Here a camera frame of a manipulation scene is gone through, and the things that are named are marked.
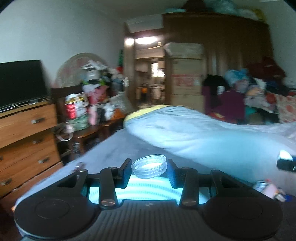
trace ceiling light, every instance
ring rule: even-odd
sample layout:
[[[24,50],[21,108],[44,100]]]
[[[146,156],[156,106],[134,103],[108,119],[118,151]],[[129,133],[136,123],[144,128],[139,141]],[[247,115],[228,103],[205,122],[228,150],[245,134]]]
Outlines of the ceiling light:
[[[156,37],[144,37],[144,38],[139,38],[136,39],[137,44],[152,44],[157,41]]]
[[[126,39],[126,45],[132,46],[133,45],[133,39]]]

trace clear plastic lid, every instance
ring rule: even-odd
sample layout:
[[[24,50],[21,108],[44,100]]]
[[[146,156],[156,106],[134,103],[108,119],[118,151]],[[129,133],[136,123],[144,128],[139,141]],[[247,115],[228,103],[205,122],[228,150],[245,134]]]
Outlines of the clear plastic lid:
[[[164,155],[151,155],[142,157],[132,164],[133,173],[142,179],[160,176],[167,169]]]

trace bed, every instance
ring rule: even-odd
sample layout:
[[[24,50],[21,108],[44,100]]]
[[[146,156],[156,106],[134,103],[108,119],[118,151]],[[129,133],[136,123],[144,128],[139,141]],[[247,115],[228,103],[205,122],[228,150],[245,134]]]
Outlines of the bed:
[[[152,154],[165,155],[178,167],[192,167],[199,173],[220,169],[248,182],[271,178],[294,194],[296,175],[276,168],[280,149],[296,154],[296,122],[235,125],[184,107],[156,106],[133,113],[125,120],[124,129],[33,186],[16,204],[69,175],[79,162],[84,162],[91,174],[106,167],[120,167],[126,158],[135,161]],[[296,228],[296,199],[282,206],[284,220],[277,237],[291,240]]]
[[[84,162],[86,164],[84,168],[91,174],[99,173],[106,167],[120,167],[127,158],[135,161],[141,157],[153,154],[161,154],[165,155],[167,158],[173,159],[178,167],[192,167],[197,169],[198,172],[205,174],[208,174],[211,170],[210,168],[192,162],[189,159],[173,155],[164,149],[154,147],[128,133],[126,129],[122,129],[101,142],[99,145],[93,147],[82,157],[68,163],[53,175],[33,186],[27,193],[17,200],[16,205],[26,197],[71,174],[79,162]]]

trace cardboard box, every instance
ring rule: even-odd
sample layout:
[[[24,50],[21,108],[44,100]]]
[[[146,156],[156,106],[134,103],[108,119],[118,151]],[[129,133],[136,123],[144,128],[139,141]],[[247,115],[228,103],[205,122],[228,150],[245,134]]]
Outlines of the cardboard box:
[[[201,95],[202,76],[197,74],[173,74],[172,94],[175,95]]]
[[[203,74],[201,59],[172,59],[173,74]]]
[[[205,112],[205,97],[202,95],[172,95],[172,105],[182,105],[201,113]]]
[[[202,93],[202,60],[174,59],[172,73],[172,94],[201,95]]]
[[[171,58],[202,58],[204,48],[202,44],[174,43],[164,45],[164,49]]]

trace flashlight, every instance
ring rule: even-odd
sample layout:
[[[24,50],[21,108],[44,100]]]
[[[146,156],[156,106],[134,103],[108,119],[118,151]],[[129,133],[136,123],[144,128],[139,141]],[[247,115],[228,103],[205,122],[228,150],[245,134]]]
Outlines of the flashlight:
[[[296,173],[296,156],[291,156],[285,150],[279,152],[276,166],[280,170]]]

